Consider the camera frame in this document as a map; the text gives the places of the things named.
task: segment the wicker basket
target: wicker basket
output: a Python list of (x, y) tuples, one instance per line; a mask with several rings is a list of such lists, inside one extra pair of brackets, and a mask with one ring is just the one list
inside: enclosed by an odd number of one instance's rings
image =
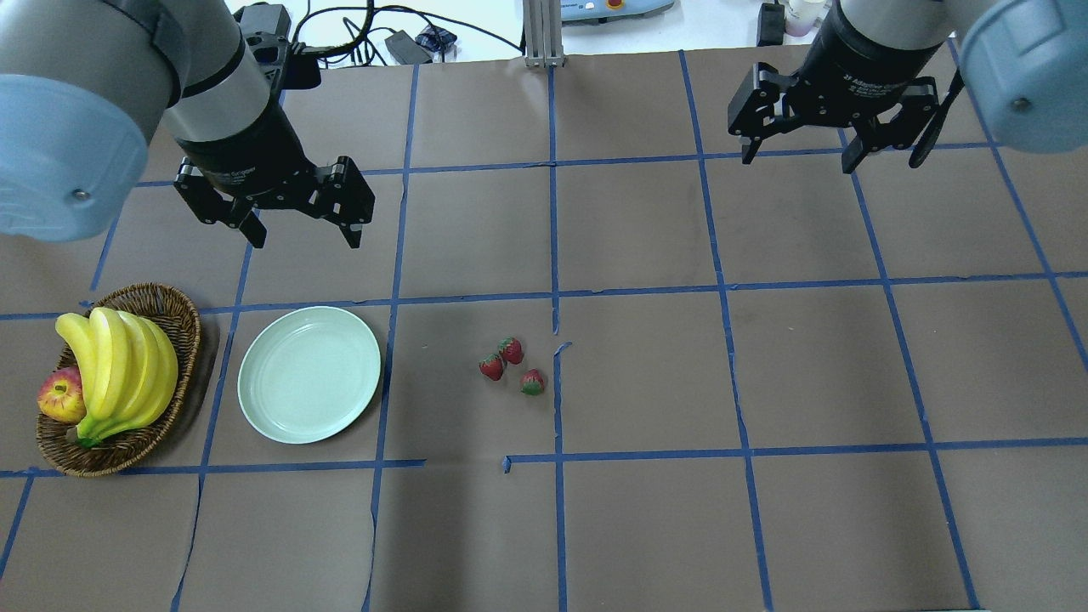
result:
[[(38, 415), (38, 450), (53, 467), (69, 476), (106, 476), (124, 469), (144, 458), (170, 431), (185, 406), (185, 395), (193, 382), (194, 367), (200, 350), (200, 317), (193, 302), (181, 291), (164, 284), (140, 283), (118, 290), (95, 306), (125, 310), (154, 321), (166, 332), (177, 353), (177, 388), (174, 396), (154, 423), (111, 436), (94, 449), (67, 441), (71, 424)], [(57, 368), (76, 365), (72, 348), (61, 353)]]

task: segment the plate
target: plate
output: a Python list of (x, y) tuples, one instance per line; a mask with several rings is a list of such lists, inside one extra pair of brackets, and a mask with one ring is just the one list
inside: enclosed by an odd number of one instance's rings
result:
[(306, 444), (339, 432), (374, 396), (382, 367), (374, 332), (342, 308), (311, 306), (264, 328), (238, 372), (238, 403), (254, 429)]

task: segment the strawberry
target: strawberry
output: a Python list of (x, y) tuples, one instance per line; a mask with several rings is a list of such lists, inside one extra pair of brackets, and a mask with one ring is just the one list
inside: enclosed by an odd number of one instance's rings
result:
[(537, 369), (531, 369), (521, 377), (521, 392), (526, 395), (540, 395), (544, 392), (544, 377)]
[(503, 358), (494, 353), (487, 355), (484, 360), (480, 362), (480, 371), (492, 380), (503, 378)]
[(514, 365), (520, 364), (521, 359), (526, 358), (526, 353), (521, 350), (521, 342), (514, 336), (498, 343), (498, 354), (503, 356), (504, 362), (509, 362)]

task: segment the white container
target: white container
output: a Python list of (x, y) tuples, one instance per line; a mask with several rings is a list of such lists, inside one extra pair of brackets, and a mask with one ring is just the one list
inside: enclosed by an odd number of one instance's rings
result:
[(786, 34), (804, 36), (808, 34), (816, 17), (824, 9), (825, 0), (789, 0), (786, 3)]

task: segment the white plate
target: white plate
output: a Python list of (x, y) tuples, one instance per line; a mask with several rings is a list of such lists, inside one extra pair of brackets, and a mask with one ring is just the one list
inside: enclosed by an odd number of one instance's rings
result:
[(316, 442), (362, 414), (381, 367), (374, 332), (358, 317), (330, 306), (301, 308), (264, 328), (246, 351), (238, 403), (272, 440)]

